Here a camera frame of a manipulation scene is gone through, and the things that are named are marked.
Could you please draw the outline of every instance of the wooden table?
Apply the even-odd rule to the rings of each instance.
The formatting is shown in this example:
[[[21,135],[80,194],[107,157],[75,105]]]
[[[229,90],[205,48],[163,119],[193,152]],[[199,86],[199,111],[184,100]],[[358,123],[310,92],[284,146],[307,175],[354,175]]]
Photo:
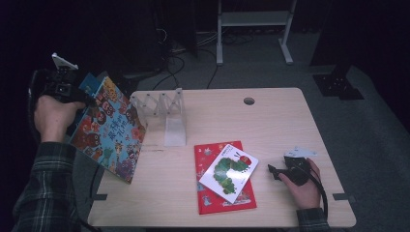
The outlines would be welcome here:
[[[138,92],[158,95],[163,91]],[[244,103],[253,98],[254,104]],[[317,152],[332,227],[351,227],[356,218],[301,90],[184,90],[187,146],[164,147],[159,120],[149,127],[130,185],[103,174],[88,222],[95,226],[138,227],[294,227],[296,207],[284,183],[274,180],[268,163],[284,168],[283,154],[295,146]],[[198,213],[193,146],[241,140],[244,151],[259,159],[251,175],[257,208],[201,216]]]

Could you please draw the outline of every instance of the book cover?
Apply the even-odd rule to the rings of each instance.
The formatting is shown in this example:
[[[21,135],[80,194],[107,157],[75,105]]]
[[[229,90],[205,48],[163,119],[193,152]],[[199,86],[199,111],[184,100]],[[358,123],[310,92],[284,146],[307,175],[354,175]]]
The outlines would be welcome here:
[[[96,99],[76,123],[70,143],[127,183],[132,182],[145,128],[136,108],[106,76],[87,75],[80,88]]]
[[[199,183],[233,204],[257,164],[258,159],[227,144],[202,175]]]
[[[243,150],[241,141],[194,146],[198,210],[200,215],[256,208],[256,201],[250,180],[245,183],[241,191],[238,191],[238,196],[233,203],[230,203],[199,182],[227,144]]]

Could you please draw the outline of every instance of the metal shelf frame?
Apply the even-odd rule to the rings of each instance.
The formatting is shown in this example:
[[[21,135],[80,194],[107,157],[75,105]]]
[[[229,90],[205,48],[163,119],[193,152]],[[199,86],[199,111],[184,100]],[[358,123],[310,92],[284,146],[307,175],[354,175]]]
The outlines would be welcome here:
[[[292,25],[297,0],[292,0],[289,11],[278,12],[226,12],[222,11],[221,0],[218,2],[218,41],[217,41],[217,65],[223,64],[222,27],[227,26],[271,26],[284,25],[283,37],[278,39],[287,65],[293,64],[292,56],[287,48],[287,39]]]

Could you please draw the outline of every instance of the person's left hand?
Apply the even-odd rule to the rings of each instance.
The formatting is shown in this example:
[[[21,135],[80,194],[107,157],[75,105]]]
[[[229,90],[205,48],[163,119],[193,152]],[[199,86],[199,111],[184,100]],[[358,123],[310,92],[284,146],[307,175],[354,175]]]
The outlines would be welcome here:
[[[42,142],[63,142],[67,127],[73,122],[83,102],[60,103],[51,96],[41,96],[34,112],[34,123]]]

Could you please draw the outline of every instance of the hand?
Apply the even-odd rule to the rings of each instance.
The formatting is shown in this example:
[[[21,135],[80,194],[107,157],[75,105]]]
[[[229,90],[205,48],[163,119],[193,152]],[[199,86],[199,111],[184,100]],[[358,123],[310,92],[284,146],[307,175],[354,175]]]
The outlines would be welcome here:
[[[51,96],[41,96],[34,112],[34,123],[42,142],[63,142],[76,111],[84,107],[82,102],[60,103]]]
[[[307,158],[307,161],[310,163],[310,167],[314,171],[310,171],[311,175],[319,181],[319,168],[311,159]],[[280,173],[279,177],[289,188],[289,191],[293,195],[293,198],[295,200],[296,206],[300,210],[320,207],[320,192],[311,179],[308,179],[308,181],[304,185],[297,186],[283,173]]]

